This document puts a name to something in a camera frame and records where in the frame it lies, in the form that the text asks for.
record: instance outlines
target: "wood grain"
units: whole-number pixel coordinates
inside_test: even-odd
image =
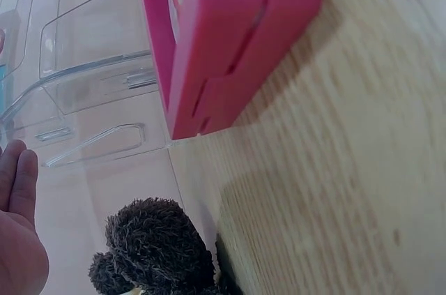
[[[236,125],[171,150],[246,294],[443,294],[446,0],[324,0]]]

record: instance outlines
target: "plush ear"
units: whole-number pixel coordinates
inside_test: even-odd
[[[102,295],[121,295],[134,288],[132,283],[115,272],[113,257],[110,252],[94,255],[89,277],[98,293]]]
[[[137,270],[151,271],[152,285],[197,293],[214,285],[211,253],[173,200],[133,201],[109,217],[105,236],[116,257]]]

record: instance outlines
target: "transparent plastic tray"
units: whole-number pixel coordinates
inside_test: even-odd
[[[56,168],[165,145],[140,0],[0,0],[0,48],[2,147],[56,143]]]

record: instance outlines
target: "human hand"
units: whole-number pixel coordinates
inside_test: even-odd
[[[0,149],[0,292],[39,294],[48,278],[48,256],[34,225],[37,155],[21,141]]]

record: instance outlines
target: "fuzzy fur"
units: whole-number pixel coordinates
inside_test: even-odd
[[[112,259],[110,252],[96,253],[89,270],[91,283],[102,295],[120,295],[134,288],[122,275],[115,273]]]
[[[135,200],[109,217],[105,236],[116,271],[149,294],[214,287],[211,253],[173,200]]]

